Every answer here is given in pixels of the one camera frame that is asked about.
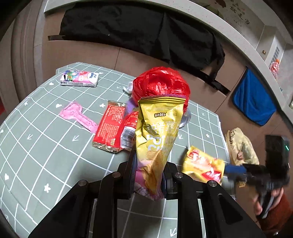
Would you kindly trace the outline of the right hand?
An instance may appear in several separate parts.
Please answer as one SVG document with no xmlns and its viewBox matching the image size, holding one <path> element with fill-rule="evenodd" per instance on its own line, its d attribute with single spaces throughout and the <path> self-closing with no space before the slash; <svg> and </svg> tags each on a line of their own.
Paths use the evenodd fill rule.
<svg viewBox="0 0 293 238">
<path fill-rule="evenodd" d="M 278 206 L 278 204 L 280 203 L 280 201 L 282 199 L 283 194 L 284 194 L 283 188 L 278 188 L 276 190 L 271 191 L 271 196 L 274 198 L 274 200 L 273 200 L 273 203 L 269 209 L 270 211 Z M 251 196 L 255 215 L 260 215 L 262 212 L 262 206 L 259 203 L 258 197 L 259 197 L 259 194 L 257 194 L 257 193 L 255 193 L 253 196 Z"/>
</svg>

